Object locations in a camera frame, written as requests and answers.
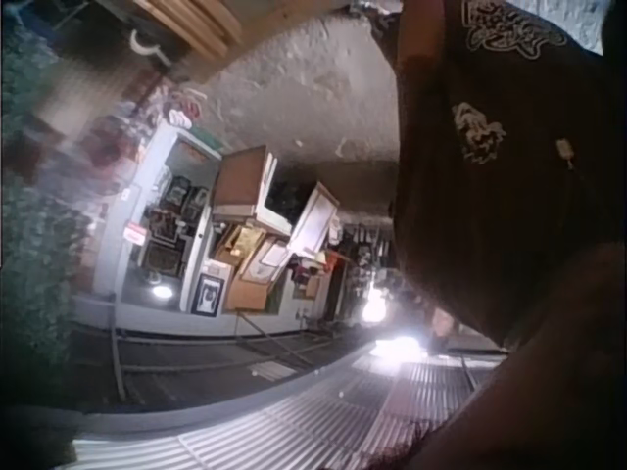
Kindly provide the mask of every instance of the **corrugated metal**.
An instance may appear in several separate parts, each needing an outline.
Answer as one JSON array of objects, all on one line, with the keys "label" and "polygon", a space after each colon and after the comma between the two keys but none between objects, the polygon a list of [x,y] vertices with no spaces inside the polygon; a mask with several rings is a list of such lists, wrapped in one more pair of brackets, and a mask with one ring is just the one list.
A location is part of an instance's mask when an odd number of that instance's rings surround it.
[{"label": "corrugated metal", "polygon": [[[489,370],[477,369],[475,379]],[[445,357],[391,366],[364,355],[317,377],[300,394],[207,429],[144,442],[77,440],[78,463],[69,468],[359,469],[409,442],[416,420],[437,425],[472,392],[461,362]]]},{"label": "corrugated metal", "polygon": [[251,365],[248,367],[248,370],[252,372],[253,376],[264,377],[270,382],[285,379],[286,377],[296,373],[296,370],[272,360],[262,362],[261,364]]}]

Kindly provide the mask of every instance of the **framed artwork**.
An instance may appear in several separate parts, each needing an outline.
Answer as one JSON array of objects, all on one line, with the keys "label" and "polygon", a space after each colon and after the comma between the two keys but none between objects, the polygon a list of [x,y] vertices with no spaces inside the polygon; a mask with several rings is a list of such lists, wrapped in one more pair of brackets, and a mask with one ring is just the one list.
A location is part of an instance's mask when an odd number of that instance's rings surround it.
[{"label": "framed artwork", "polygon": [[201,274],[198,280],[198,286],[196,287],[192,313],[216,318],[219,303],[222,299],[223,287],[224,279],[208,274]]},{"label": "framed artwork", "polygon": [[242,269],[242,281],[270,284],[289,260],[285,244],[273,238],[264,240],[252,259]]},{"label": "framed artwork", "polygon": [[181,250],[150,240],[146,246],[142,267],[166,276],[178,277],[182,258]]},{"label": "framed artwork", "polygon": [[150,213],[150,231],[152,238],[169,245],[178,241],[178,226],[173,214],[169,212],[152,211]]},{"label": "framed artwork", "polygon": [[191,182],[189,179],[183,176],[176,176],[172,179],[169,185],[168,191],[164,195],[162,205],[173,212],[180,212],[183,203],[185,202],[185,196],[189,192]]},{"label": "framed artwork", "polygon": [[209,200],[209,190],[207,188],[193,187],[185,200],[181,218],[190,224],[195,224]]}]

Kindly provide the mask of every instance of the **ceiling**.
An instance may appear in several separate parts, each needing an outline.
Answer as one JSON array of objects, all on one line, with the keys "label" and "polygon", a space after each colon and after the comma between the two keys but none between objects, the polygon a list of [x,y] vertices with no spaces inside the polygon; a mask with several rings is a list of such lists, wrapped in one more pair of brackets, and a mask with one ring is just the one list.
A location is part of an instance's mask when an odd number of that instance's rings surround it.
[{"label": "ceiling", "polygon": [[[513,3],[601,51],[608,0]],[[311,19],[194,87],[208,96],[202,124],[224,153],[267,144],[291,176],[320,178],[345,218],[387,220],[399,148],[396,84],[366,20]]]}]

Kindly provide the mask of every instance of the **black frame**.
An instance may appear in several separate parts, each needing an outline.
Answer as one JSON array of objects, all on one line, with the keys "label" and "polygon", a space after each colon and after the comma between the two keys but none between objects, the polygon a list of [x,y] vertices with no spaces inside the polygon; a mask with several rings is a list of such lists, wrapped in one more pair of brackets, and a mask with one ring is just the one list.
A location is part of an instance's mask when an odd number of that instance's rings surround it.
[{"label": "black frame", "polygon": [[[217,290],[216,311],[214,311],[214,313],[206,313],[205,311],[198,310],[198,302],[200,301],[200,296],[201,296],[201,287],[203,286],[205,280],[210,280],[219,284],[219,289]],[[222,279],[221,277],[210,276],[209,274],[201,274],[198,279],[198,284],[196,284],[196,293],[194,294],[194,303],[192,304],[191,312],[195,315],[208,316],[209,318],[216,318],[217,313],[219,312],[219,305],[222,302],[223,291],[224,291],[224,279]]]}]

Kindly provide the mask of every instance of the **sign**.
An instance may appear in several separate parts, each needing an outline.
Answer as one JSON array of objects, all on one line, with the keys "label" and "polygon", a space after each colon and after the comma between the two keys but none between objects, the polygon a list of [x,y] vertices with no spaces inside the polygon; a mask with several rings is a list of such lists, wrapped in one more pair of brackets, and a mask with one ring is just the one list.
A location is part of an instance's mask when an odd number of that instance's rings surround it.
[{"label": "sign", "polygon": [[129,222],[124,228],[124,239],[140,247],[146,243],[147,235],[148,230],[146,228],[133,222]]}]

